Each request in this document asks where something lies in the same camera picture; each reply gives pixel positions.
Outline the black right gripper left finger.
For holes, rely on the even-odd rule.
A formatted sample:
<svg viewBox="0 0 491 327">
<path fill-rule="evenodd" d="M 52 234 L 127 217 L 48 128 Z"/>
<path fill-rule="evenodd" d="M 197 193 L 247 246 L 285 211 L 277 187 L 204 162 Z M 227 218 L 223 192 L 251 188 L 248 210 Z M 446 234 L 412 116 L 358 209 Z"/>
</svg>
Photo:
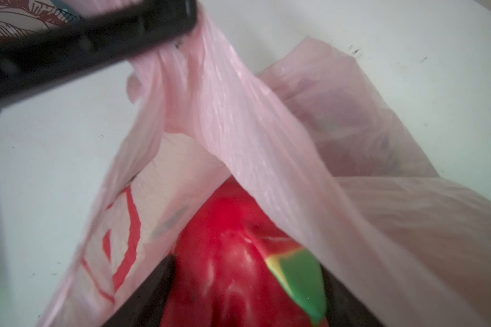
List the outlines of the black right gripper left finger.
<svg viewBox="0 0 491 327">
<path fill-rule="evenodd" d="M 175 276 L 175 256 L 166 256 L 102 327 L 159 326 Z"/>
</svg>

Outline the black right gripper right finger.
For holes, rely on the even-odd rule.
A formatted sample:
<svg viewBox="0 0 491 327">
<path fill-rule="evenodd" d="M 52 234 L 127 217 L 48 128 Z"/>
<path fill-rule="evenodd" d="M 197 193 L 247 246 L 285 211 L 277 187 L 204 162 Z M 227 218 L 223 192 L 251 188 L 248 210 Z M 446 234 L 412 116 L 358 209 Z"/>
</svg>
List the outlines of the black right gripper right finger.
<svg viewBox="0 0 491 327">
<path fill-rule="evenodd" d="M 327 299 L 326 318 L 329 326 L 384 327 L 336 277 L 321 266 Z"/>
</svg>

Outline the red dragon fruit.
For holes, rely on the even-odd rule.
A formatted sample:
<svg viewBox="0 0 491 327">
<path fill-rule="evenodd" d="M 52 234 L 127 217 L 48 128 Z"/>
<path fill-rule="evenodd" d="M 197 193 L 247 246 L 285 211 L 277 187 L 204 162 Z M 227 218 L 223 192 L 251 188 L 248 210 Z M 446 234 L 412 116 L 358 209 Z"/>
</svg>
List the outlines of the red dragon fruit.
<svg viewBox="0 0 491 327">
<path fill-rule="evenodd" d="M 180 234 L 163 326 L 326 326 L 318 260 L 234 178 Z"/>
</svg>

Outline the pink plastic fruit bag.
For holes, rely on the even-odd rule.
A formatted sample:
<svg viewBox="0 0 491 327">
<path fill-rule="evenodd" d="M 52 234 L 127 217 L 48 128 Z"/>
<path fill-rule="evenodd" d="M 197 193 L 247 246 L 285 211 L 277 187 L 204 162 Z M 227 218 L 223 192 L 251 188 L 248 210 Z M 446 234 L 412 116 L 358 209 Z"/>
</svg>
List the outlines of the pink plastic fruit bag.
<svg viewBox="0 0 491 327">
<path fill-rule="evenodd" d="M 194 31 L 131 58 L 141 108 L 40 326 L 101 326 L 167 255 L 204 201 L 236 178 L 274 224 L 386 326 L 491 326 L 491 201 L 429 177 L 428 160 L 364 79 L 377 124 L 362 152 L 377 177 L 336 177 L 322 136 L 282 95 L 305 39 L 255 76 L 204 9 Z"/>
</svg>

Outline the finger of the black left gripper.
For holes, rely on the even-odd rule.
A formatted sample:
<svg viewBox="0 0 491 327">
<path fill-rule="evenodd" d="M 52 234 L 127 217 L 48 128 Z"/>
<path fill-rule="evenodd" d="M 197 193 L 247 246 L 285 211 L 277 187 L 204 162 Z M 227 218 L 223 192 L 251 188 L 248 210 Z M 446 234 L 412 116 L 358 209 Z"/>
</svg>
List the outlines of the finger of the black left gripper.
<svg viewBox="0 0 491 327">
<path fill-rule="evenodd" d="M 0 43 L 0 112 L 193 30 L 196 1 L 143 1 Z"/>
</svg>

